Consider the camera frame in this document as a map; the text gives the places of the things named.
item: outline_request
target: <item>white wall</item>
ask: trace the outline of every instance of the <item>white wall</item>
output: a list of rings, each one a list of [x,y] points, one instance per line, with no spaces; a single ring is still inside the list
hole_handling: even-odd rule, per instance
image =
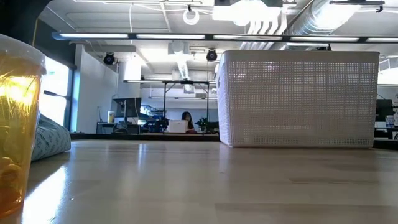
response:
[[[207,112],[206,109],[181,109],[181,108],[168,108],[166,111],[166,118],[171,120],[181,120],[182,113],[188,111],[192,116],[192,122],[195,126],[195,129],[199,129],[199,126],[195,125],[195,123],[200,118],[206,118]],[[218,121],[218,110],[217,109],[209,109],[209,121],[215,122]]]
[[[112,96],[117,93],[118,74],[86,53],[82,45],[76,47],[78,67],[72,104],[72,131],[95,133],[96,122],[106,121]]]
[[[196,90],[197,93],[204,93],[203,90]],[[149,105],[154,108],[163,108],[163,99],[149,99],[150,96],[163,97],[163,88],[143,88],[141,89],[142,105]],[[184,94],[183,89],[171,89],[167,92],[166,96],[169,97],[195,97],[194,94]],[[216,98],[217,95],[210,94],[210,98]],[[209,108],[217,109],[217,101],[209,100]],[[206,100],[175,100],[166,99],[166,110],[169,108],[182,108],[182,109],[206,109]]]
[[[126,63],[119,64],[119,80],[118,92],[115,98],[136,98],[140,97],[140,84],[139,83],[124,83],[124,72],[126,71]]]
[[[394,97],[398,93],[398,86],[378,86],[377,93],[378,99],[384,97],[385,99],[392,99],[394,102]]]

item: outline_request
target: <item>fluorescent light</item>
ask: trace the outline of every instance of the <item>fluorescent light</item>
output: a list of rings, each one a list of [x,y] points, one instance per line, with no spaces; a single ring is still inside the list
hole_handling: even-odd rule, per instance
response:
[[[137,34],[137,39],[195,39],[203,40],[200,34]]]
[[[278,36],[261,36],[261,35],[214,35],[216,40],[264,40],[264,41],[278,41],[282,37]]]
[[[128,34],[60,34],[64,38],[88,38],[88,39],[128,39]]]
[[[163,83],[162,80],[125,80],[128,83]]]
[[[94,2],[94,3],[105,3],[105,4],[159,4],[164,3],[165,5],[176,5],[176,6],[184,6],[186,4],[191,4],[195,6],[201,6],[202,2],[200,1],[148,1],[148,0],[74,0],[75,2]]]
[[[179,100],[207,100],[207,98],[199,97],[178,97]]]
[[[370,37],[367,42],[398,42],[398,37]]]
[[[293,47],[329,47],[329,44],[324,43],[286,43],[288,46]]]
[[[150,96],[150,97],[148,97],[149,99],[161,99],[161,100],[163,100],[164,99],[164,97],[163,96]],[[176,99],[177,97],[166,97],[166,99]]]
[[[164,97],[162,96],[150,96],[149,99],[161,99],[163,100]],[[171,97],[166,96],[166,99],[173,99],[173,100],[207,100],[207,98],[199,98],[199,97]]]
[[[359,37],[291,37],[291,41],[314,41],[314,42],[356,42]]]

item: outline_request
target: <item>security camera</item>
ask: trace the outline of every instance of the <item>security camera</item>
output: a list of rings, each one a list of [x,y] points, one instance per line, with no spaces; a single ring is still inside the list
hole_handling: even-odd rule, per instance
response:
[[[104,58],[105,65],[113,65],[114,64],[114,52],[107,52]]]
[[[207,53],[206,59],[209,62],[214,62],[215,60],[217,60],[216,50],[210,49],[209,52]]]

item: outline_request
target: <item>black metal frame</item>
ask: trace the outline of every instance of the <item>black metal frame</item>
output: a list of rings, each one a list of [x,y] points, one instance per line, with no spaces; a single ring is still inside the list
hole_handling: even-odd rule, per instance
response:
[[[163,95],[163,117],[166,118],[166,93],[167,93],[167,84],[168,83],[179,83],[181,85],[193,85],[193,84],[205,84],[207,85],[207,107],[206,107],[206,118],[209,120],[209,89],[210,89],[210,82],[209,81],[194,81],[194,80],[164,80],[164,95]]]
[[[93,35],[93,34],[121,34],[127,35],[127,37],[74,37],[68,38],[62,35],[65,34],[77,34],[77,33],[61,33],[53,32],[52,37],[56,40],[193,40],[193,41],[229,41],[229,42],[291,42],[291,43],[320,43],[320,44],[398,44],[397,36],[337,36],[337,35],[249,35],[249,34],[165,34],[165,33],[79,33],[81,35]],[[149,38],[139,37],[139,35],[169,35],[170,38]],[[181,38],[181,35],[204,35],[204,39],[196,38]],[[329,40],[294,40],[294,37],[308,37],[312,39],[325,38]],[[357,41],[339,40],[340,38],[358,38]],[[369,38],[381,38],[381,39],[394,39],[391,41],[371,41],[368,42]]]

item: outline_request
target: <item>window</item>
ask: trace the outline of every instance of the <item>window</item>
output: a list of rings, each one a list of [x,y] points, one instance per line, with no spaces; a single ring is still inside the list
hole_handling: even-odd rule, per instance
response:
[[[72,71],[51,58],[45,58],[47,74],[42,79],[40,113],[69,128]]]

